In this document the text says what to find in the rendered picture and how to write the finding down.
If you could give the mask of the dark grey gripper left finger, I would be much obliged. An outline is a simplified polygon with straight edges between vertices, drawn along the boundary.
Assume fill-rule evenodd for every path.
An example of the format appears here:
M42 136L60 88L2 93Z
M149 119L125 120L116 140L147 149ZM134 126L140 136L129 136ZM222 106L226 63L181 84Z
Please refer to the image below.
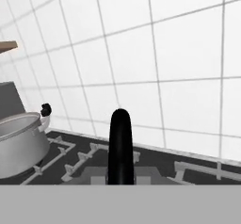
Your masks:
M106 167L86 167L80 176L71 179L66 184L106 184Z

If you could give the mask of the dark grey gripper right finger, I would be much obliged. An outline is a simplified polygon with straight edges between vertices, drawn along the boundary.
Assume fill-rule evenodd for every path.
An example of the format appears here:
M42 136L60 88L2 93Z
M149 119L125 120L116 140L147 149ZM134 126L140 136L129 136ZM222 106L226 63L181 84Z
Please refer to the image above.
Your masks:
M135 167L136 184L176 184L160 174L157 167Z

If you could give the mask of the black kettle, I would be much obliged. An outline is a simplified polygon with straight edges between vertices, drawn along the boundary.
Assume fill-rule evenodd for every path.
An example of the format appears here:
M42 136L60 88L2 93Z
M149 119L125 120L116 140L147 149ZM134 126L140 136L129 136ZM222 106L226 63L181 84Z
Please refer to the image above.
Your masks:
M107 183L135 183L131 119L122 108L115 110L111 117Z

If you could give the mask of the black hob with grey grates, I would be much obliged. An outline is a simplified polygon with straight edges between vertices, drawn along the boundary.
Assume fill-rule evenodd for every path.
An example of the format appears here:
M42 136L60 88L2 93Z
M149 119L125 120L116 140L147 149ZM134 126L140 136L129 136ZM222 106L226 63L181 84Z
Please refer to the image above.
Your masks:
M61 176L64 174L64 165L73 165L77 161L78 152L88 152L90 150L89 144L91 142L108 145L106 141L54 131L48 133L47 136L50 138L61 136L64 141L75 144L75 147L67 155L61 157L52 166L45 170L41 176L36 177L31 181L31 184L62 184L63 181L61 180ZM164 177L173 178L175 176L175 161L197 164L208 168L214 168L216 166L214 162L189 158L172 153L152 151L138 147L134 147L134 151L140 153L140 161L137 163L137 167L157 167L160 174ZM85 167L105 167L106 165L107 152L105 150L98 150L93 158L88 160L84 166L80 167L73 174L73 177L78 177ZM221 178L218 180L214 175L190 169L185 171L184 180L191 182L192 184L241 184L241 181L232 180L230 178Z

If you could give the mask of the grey steel pot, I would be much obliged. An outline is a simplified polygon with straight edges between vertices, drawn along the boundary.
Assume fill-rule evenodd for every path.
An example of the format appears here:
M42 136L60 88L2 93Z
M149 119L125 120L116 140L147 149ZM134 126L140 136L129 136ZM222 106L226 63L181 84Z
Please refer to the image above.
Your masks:
M40 113L25 112L0 120L0 180L15 177L33 168L49 152L45 130L50 125L52 107Z

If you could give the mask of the dark grey block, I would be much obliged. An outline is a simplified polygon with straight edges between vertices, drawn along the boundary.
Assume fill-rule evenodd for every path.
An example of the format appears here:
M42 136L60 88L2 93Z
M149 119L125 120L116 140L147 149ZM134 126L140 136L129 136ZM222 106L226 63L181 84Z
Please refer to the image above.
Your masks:
M15 84L0 83L0 120L24 112L24 105Z

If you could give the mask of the light wooden shelf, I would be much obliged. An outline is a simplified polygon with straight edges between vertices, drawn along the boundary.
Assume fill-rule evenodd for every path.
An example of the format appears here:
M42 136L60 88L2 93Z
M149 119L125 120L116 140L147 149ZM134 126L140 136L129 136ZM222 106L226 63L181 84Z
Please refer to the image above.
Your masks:
M0 41L0 54L10 51L18 47L18 44L15 40L13 41Z

